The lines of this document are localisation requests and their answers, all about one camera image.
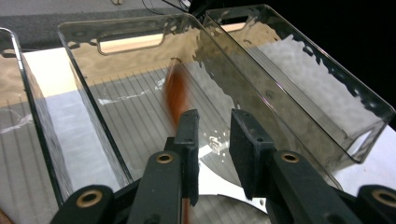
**white surface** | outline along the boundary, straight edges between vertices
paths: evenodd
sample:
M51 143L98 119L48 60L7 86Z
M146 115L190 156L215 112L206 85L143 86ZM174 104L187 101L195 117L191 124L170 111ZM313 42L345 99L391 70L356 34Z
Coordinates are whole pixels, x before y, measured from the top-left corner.
M68 58L64 49L49 49L26 53L46 96L75 89ZM345 192L356 195L362 185L378 184L396 189L396 132L387 127L363 164L356 164L334 174Z
M396 189L396 132L389 126L381 133L363 164L334 173L344 191L357 195L362 185L383 185Z
M93 184L119 190L116 174L77 91L66 51L42 50L25 53L24 57L46 97L72 190Z

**clear plastic bin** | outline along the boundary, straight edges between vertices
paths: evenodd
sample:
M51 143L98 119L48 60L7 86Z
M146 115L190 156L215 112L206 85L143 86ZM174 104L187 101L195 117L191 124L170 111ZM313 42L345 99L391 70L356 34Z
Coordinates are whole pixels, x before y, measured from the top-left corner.
M62 202L47 115L18 38L0 28L0 209L15 223L48 223Z
M59 33L81 94L87 94L84 103L97 113L133 180L142 176L149 156L163 150L166 138L175 135L163 84L169 69L177 67L189 83L189 109L198 109L200 115L200 162L214 173L240 186L228 151L231 109L240 108L258 119L275 140L277 149L303 154L329 184L339 187L251 85L245 71L191 15L67 22L59 26ZM233 204L222 197L201 197L192 218L227 222L226 218L232 220L230 214L217 217L207 212L233 211ZM242 218L241 222L249 222L260 219L262 214L241 208L233 215Z
M208 10L204 27L329 170L363 162L394 117L389 104L267 5Z

